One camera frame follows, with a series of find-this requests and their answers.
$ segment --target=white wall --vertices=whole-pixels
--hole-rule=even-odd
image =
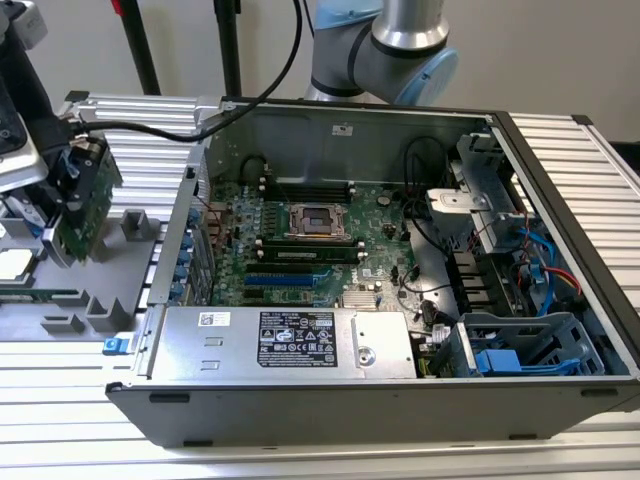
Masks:
[[[71,89],[140,93],[110,0],[36,1],[49,36],[31,58],[54,105]],[[212,3],[140,0],[164,94],[224,94]],[[244,93],[251,95],[282,68],[294,13],[289,0],[242,5],[241,69]],[[445,14],[461,64],[439,105],[586,113],[609,138],[640,139],[639,0],[447,0]],[[311,51],[305,30],[275,96],[304,94]]]

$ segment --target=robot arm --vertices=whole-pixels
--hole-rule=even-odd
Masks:
[[[53,113],[26,54],[46,33],[34,3],[0,2],[0,202],[68,266],[97,241],[121,177],[103,138]]]
[[[324,0],[308,100],[358,102],[365,92],[398,105],[429,105],[447,86],[458,53],[447,48],[444,0]]]

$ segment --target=metal bracket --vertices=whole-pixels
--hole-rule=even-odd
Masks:
[[[434,212],[469,215],[491,211],[491,203],[483,194],[471,194],[450,188],[434,188],[427,191],[427,199]]]

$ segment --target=red cable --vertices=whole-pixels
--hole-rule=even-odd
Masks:
[[[563,276],[564,278],[569,280],[571,283],[573,283],[573,285],[578,290],[578,295],[582,294],[582,287],[580,286],[580,282],[578,282],[578,279],[573,275],[571,275],[566,270],[562,270],[561,268],[554,268],[554,267],[544,267],[543,270],[547,272],[555,273],[556,275]]]

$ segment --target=aluminum profile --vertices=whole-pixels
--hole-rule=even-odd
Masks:
[[[568,116],[511,117],[640,312],[640,178],[592,125]],[[526,201],[517,179],[514,184]]]

